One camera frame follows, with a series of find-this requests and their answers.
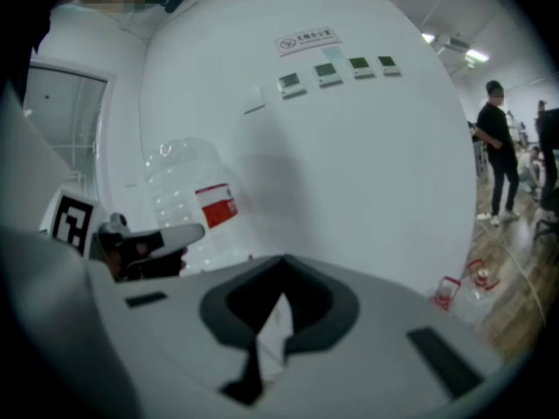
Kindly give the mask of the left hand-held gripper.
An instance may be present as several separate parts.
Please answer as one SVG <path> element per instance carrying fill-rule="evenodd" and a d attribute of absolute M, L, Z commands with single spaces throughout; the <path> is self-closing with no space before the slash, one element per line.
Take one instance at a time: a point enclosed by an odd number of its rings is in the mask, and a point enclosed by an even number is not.
<path fill-rule="evenodd" d="M 205 236 L 200 223 L 134 233 L 123 214 L 66 189 L 53 197 L 39 232 L 101 262 L 116 282 L 178 276 L 183 250 Z"/>

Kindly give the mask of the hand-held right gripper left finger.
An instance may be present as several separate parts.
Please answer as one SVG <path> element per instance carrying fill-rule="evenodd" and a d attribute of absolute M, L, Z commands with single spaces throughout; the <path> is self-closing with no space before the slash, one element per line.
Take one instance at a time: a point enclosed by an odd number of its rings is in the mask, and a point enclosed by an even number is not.
<path fill-rule="evenodd" d="M 140 418 L 276 418 L 221 389 L 244 373 L 248 353 L 221 344 L 199 305 L 207 291 L 262 264 L 257 258 L 189 277 L 114 281 L 99 261 L 86 264 L 93 299 L 135 392 Z"/>

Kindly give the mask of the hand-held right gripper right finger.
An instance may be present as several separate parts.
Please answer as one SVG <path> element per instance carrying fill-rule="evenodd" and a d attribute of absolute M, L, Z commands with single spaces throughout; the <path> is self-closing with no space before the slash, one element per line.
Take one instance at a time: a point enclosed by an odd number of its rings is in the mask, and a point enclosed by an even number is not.
<path fill-rule="evenodd" d="M 260 399 L 273 418 L 408 418 L 451 402 L 407 334 L 430 327 L 482 378 L 502 358 L 469 326 L 404 285 L 311 258 L 317 271 L 348 286 L 360 312 L 329 350 L 296 354 Z"/>

